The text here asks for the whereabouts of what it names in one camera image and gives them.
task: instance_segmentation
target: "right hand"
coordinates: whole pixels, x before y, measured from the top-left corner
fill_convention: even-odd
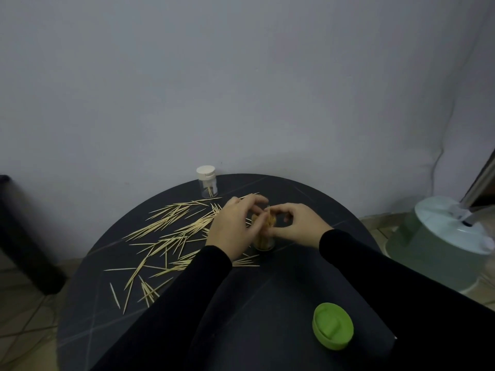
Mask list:
[[[285,203],[269,207],[274,215],[285,213],[284,222],[292,217],[292,225],[286,227],[271,227],[263,231],[267,237],[280,237],[299,243],[303,246],[318,248],[323,234],[333,228],[325,223],[316,212],[305,204]]]

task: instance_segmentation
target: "hand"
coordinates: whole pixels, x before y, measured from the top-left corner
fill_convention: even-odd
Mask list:
[[[214,245],[234,260],[242,255],[249,244],[265,224],[268,212],[263,211],[255,203],[268,203],[261,195],[250,194],[244,199],[232,197],[213,219],[208,233],[207,245]],[[259,217],[246,228],[246,216],[251,210]]]
[[[280,237],[294,241],[303,246],[318,248],[323,234],[333,228],[325,223],[316,212],[304,204],[285,203],[270,207],[273,214],[285,213],[284,222],[293,217],[292,225],[272,227],[263,231],[267,237]]]

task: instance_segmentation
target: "left hand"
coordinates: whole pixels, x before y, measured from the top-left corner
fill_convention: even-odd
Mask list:
[[[268,212],[263,211],[256,203],[268,203],[268,199],[255,194],[244,199],[232,197],[213,219],[206,244],[218,247],[231,261],[242,255],[268,217]],[[247,228],[245,219],[249,210],[259,217]]]

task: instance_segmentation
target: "black table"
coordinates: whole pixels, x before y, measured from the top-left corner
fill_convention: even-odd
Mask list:
[[[305,203],[331,226],[378,250],[372,236],[351,212],[304,184],[260,174],[226,174],[219,176],[217,182],[218,196],[223,198],[216,202],[222,206],[232,196],[252,192],[265,195],[271,204]],[[61,371],[89,369],[146,309],[144,301],[137,303],[143,295],[138,283],[125,315],[110,291],[111,282],[123,305],[127,294],[123,289],[133,271],[103,270],[136,267],[143,258],[143,254],[136,255],[139,246],[130,246],[121,238],[149,224],[145,220],[150,211],[194,199],[201,199],[196,180],[164,191],[128,212],[90,250],[72,278],[61,313],[57,335]],[[160,235],[191,220],[195,218],[180,219],[171,229],[152,233],[138,242],[155,242]],[[204,241],[188,245],[184,254],[202,247]],[[158,254],[155,257],[147,264],[163,266],[163,258]],[[191,369],[362,369],[387,358],[393,334],[317,250],[277,240],[276,248],[257,258],[257,264],[259,268],[234,268],[219,287],[191,346]],[[156,272],[147,268],[140,274],[150,277]],[[172,275],[147,282],[158,286]],[[342,306],[354,322],[354,338],[343,351],[325,349],[313,334],[313,311],[322,302]]]

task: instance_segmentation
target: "clear plastic container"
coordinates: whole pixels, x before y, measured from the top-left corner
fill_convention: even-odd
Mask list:
[[[201,196],[203,198],[213,198],[218,194],[216,185],[215,167],[203,165],[196,169],[197,178],[200,182]]]

